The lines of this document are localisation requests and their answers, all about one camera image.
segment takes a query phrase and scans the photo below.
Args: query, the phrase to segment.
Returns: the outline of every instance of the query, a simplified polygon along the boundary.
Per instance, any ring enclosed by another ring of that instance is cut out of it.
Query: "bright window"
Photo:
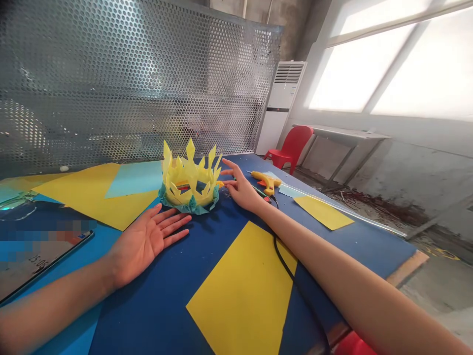
[[[348,1],[309,108],[473,121],[469,6],[466,0]]]

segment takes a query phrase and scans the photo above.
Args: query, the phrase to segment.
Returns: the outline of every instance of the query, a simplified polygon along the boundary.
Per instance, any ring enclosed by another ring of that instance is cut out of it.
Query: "red plastic chair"
[[[376,355],[376,353],[352,331],[337,346],[335,355]]]
[[[284,163],[291,163],[289,174],[292,175],[296,168],[297,161],[301,156],[302,150],[309,141],[314,130],[308,126],[297,126],[289,131],[281,150],[270,149],[264,159],[271,157],[275,167],[282,169]]]

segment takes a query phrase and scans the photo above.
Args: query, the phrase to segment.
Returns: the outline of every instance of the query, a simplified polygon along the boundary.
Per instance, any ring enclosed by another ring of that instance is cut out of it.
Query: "perforated metal sheet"
[[[1,177],[253,152],[281,27],[181,1],[17,0],[0,25]]]

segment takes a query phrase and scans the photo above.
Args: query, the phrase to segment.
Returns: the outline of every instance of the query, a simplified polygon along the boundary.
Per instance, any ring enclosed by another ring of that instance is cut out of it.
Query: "teal paper base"
[[[208,211],[207,211],[204,207],[197,206],[197,202],[196,202],[196,199],[195,199],[194,196],[191,197],[191,200],[189,201],[189,204],[175,206],[167,200],[167,198],[166,198],[167,193],[172,193],[172,192],[166,191],[166,186],[163,183],[161,185],[161,188],[159,189],[159,193],[158,193],[158,197],[161,200],[161,203],[165,206],[176,208],[181,213],[193,213],[193,214],[209,213],[215,207],[215,204],[217,203],[218,198],[219,198],[218,186],[215,186],[215,188],[213,189],[213,203],[211,205],[210,204],[207,205],[207,206],[210,206]]]

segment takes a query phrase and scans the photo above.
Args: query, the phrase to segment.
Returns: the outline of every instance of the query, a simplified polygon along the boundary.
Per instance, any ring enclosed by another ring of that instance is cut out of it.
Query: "power cord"
[[[274,202],[276,202],[276,207],[277,207],[277,209],[279,209],[279,204],[277,202],[276,197],[274,195],[272,195],[271,198]],[[312,318],[314,319],[315,324],[317,326],[317,331],[319,332],[320,338],[322,339],[322,342],[324,343],[323,354],[330,355],[331,349],[330,349],[329,339],[327,338],[327,334],[325,333],[325,329],[322,325],[322,322],[320,321],[320,318],[317,315],[317,311],[315,310],[314,305],[309,300],[309,297],[305,294],[305,292],[302,291],[301,287],[296,282],[296,278],[292,274],[291,270],[289,270],[289,267],[287,266],[286,262],[284,261],[284,258],[282,257],[281,253],[279,252],[279,249],[277,247],[278,236],[276,235],[276,233],[272,229],[271,229],[271,234],[273,236],[273,241],[274,241],[274,250],[276,250],[276,254],[277,254],[277,257],[279,258],[279,261],[281,262],[282,266],[284,266],[284,269],[286,270],[287,274],[291,278],[292,282],[294,283],[294,286],[296,287],[297,291],[299,292],[302,299],[304,300],[305,305],[309,308],[310,313],[312,314]]]

